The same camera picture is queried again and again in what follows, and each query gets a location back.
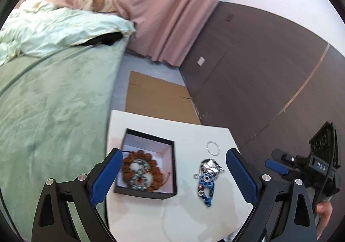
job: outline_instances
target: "floor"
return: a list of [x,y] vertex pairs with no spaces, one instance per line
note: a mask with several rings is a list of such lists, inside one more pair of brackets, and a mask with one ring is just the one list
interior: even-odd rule
[[131,71],[185,85],[178,67],[170,66],[164,62],[153,62],[149,56],[135,55],[130,50],[127,50],[122,58],[119,73],[115,81],[111,109],[125,110],[128,81]]

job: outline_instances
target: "wall outlet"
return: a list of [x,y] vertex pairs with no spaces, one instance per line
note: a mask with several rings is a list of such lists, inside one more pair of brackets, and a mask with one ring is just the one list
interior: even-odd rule
[[205,59],[203,57],[200,57],[198,60],[199,66],[201,66],[205,62]]

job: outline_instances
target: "silver ring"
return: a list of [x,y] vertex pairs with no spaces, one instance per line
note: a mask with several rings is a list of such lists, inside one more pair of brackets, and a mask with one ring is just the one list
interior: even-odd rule
[[[218,153],[217,153],[217,154],[213,154],[213,153],[210,152],[210,149],[208,148],[208,145],[209,145],[209,144],[215,144],[215,145],[216,145],[216,147],[218,148]],[[208,150],[208,152],[209,152],[210,155],[217,156],[217,155],[220,154],[220,147],[219,147],[215,142],[213,142],[213,141],[209,141],[209,142],[207,143],[207,145],[206,145],[206,148],[207,148],[207,150]]]

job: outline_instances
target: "silver screw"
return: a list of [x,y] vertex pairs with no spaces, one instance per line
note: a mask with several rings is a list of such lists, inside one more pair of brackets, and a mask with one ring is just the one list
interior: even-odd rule
[[78,176],[78,180],[80,180],[80,181],[84,181],[84,180],[86,180],[86,178],[87,178],[87,175],[86,175],[86,174],[80,174],[80,175]]
[[54,182],[53,179],[48,179],[48,180],[45,182],[45,184],[46,184],[46,185],[51,185],[51,184],[53,184],[53,182]]
[[270,181],[271,180],[271,176],[270,175],[267,175],[267,174],[263,174],[262,175],[262,179],[266,182]]
[[298,185],[302,185],[302,184],[303,184],[303,182],[302,182],[301,179],[296,179],[296,180],[295,180],[295,183],[298,184]]

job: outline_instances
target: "human hand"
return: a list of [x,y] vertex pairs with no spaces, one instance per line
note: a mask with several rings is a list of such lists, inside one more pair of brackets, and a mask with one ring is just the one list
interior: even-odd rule
[[315,211],[320,215],[319,222],[316,226],[317,239],[319,239],[323,230],[329,222],[329,218],[331,217],[333,207],[329,201],[323,201],[316,205]]

